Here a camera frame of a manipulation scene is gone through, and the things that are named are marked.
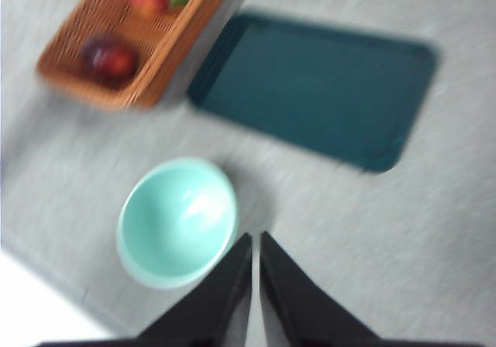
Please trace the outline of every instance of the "brown wicker basket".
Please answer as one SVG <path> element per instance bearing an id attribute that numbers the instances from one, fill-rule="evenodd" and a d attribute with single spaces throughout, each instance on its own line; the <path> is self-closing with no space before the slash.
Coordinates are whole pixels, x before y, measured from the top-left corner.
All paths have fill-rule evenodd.
<path id="1" fill-rule="evenodd" d="M 140 15 L 126 0 L 81 0 L 38 60 L 51 85 L 103 109 L 150 107 L 222 0 L 190 0 L 182 9 Z M 125 85 L 95 80 L 81 57 L 89 36 L 118 36 L 139 52 L 136 75 Z"/>

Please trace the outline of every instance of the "teal tray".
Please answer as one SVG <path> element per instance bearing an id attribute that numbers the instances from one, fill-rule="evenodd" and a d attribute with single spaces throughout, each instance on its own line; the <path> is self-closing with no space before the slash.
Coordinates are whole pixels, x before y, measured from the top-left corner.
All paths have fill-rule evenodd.
<path id="1" fill-rule="evenodd" d="M 238 15 L 188 93 L 199 108 L 384 171 L 401 155 L 435 67 L 423 43 Z"/>

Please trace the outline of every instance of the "bowl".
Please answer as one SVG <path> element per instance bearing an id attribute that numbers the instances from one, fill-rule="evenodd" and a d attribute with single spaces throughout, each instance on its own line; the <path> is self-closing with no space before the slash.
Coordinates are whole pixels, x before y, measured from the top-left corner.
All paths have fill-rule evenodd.
<path id="1" fill-rule="evenodd" d="M 179 287 L 208 272 L 236 236 L 236 198 L 212 163 L 177 159 L 151 170 L 127 197 L 117 251 L 135 280 Z"/>

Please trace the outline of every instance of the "floor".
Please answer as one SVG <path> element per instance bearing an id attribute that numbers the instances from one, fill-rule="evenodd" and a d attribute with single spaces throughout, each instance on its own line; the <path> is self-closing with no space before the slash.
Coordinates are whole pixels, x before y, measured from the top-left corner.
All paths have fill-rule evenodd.
<path id="1" fill-rule="evenodd" d="M 0 270 L 0 345 L 26 347 L 112 336 L 5 250 L 0 254 Z"/>

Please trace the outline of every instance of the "dark red fruit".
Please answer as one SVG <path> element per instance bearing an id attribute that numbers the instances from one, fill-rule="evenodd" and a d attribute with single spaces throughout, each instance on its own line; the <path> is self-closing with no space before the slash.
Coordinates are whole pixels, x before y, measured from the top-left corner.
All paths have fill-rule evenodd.
<path id="1" fill-rule="evenodd" d="M 130 79 L 138 67 L 136 51 L 118 39 L 92 37 L 81 52 L 91 70 L 105 79 Z"/>

